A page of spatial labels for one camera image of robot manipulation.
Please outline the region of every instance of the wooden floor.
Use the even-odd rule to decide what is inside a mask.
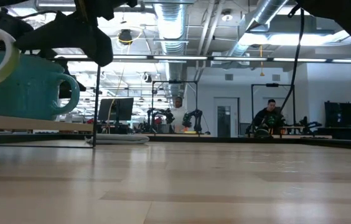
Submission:
[[[351,150],[153,142],[100,146],[93,155],[0,147],[0,224],[35,223],[351,224]]]

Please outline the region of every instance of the ceiling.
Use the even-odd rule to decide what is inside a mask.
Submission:
[[[229,9],[232,15],[232,20],[218,20],[217,27],[213,33],[213,39],[208,48],[208,54],[213,52],[226,52],[230,50],[238,38],[238,26],[244,14],[249,13],[256,8],[257,1],[255,0],[231,0],[225,1],[223,9]],[[215,5],[213,12],[216,11],[218,4]],[[194,4],[187,6],[187,36],[184,41],[187,42],[186,54],[197,55],[200,36],[203,32],[203,23],[206,18],[208,8],[208,0],[196,0]],[[285,6],[276,18],[282,18],[281,14],[287,14],[290,6]],[[10,8],[9,13],[13,16],[25,16],[36,12],[35,2],[29,1],[22,4],[14,5]],[[211,28],[215,13],[212,14],[212,22],[209,25]],[[34,28],[38,28],[52,20],[55,14],[44,14],[35,17],[27,18],[26,21]],[[162,54],[161,40],[159,38],[159,30],[157,27],[157,17],[151,13],[137,12],[116,12],[115,18],[106,21],[102,18],[98,20],[99,28],[112,38],[114,54],[133,54],[133,55],[160,55]],[[337,39],[337,42],[327,46],[303,46],[300,56],[305,58],[351,58],[351,37],[348,34],[342,33],[342,29],[334,22],[328,19],[316,19],[317,30],[330,30],[331,34],[344,35]],[[282,23],[273,22],[273,29],[282,29]],[[120,44],[116,38],[122,29],[130,29],[133,36],[133,43],[130,46]],[[55,49],[59,54],[82,54],[79,49]],[[247,53],[251,57],[294,57],[296,51],[295,46],[290,45],[269,45],[264,44],[262,49],[259,47],[249,47]],[[69,62],[70,73],[75,75],[77,80],[88,87],[86,92],[81,93],[81,100],[75,112],[91,116],[93,112],[93,96],[96,83],[97,65],[93,62]],[[288,71],[290,63],[264,63],[250,62],[244,66],[249,70],[260,68],[274,67],[280,70]],[[213,76],[216,71],[221,68],[211,68],[207,64],[203,75],[207,74],[206,80]],[[188,68],[188,79],[192,80],[195,73],[195,68]],[[150,75],[152,80],[167,81],[165,63],[119,63],[113,62],[108,66],[101,68],[100,73],[100,88],[102,91],[101,98],[119,97],[134,97],[135,114],[145,115],[145,111],[151,106],[151,88],[152,84],[144,81],[146,75]],[[169,99],[168,85],[161,86],[155,96],[155,107],[167,108],[171,106]]]

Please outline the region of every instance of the man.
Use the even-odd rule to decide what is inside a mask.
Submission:
[[[253,120],[253,124],[255,124],[255,126],[258,127],[262,124],[263,120],[266,117],[269,117],[269,116],[276,117],[279,113],[275,110],[275,107],[276,107],[275,100],[274,99],[268,100],[267,107],[256,114]]]
[[[174,121],[172,125],[174,125],[174,131],[176,133],[181,133],[183,130],[182,119],[184,118],[185,113],[187,110],[182,106],[182,98],[177,96],[174,99],[174,109],[171,110],[171,113],[174,116]]]

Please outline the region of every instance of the ventilation duct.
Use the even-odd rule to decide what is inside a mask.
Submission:
[[[157,15],[157,28],[161,39],[183,39],[185,37],[185,17],[187,6],[185,4],[155,4]],[[161,42],[165,55],[183,55],[185,43]],[[187,78],[186,64],[166,63],[166,76],[168,80],[185,81]],[[179,95],[185,85],[169,85],[172,96]]]
[[[277,15],[288,1],[289,0],[261,0],[257,5],[256,10],[243,16],[239,24],[240,39],[246,31],[259,26],[269,27],[269,22],[271,22],[274,16]],[[227,56],[240,57],[247,51],[249,45],[242,45],[239,41],[228,51]]]

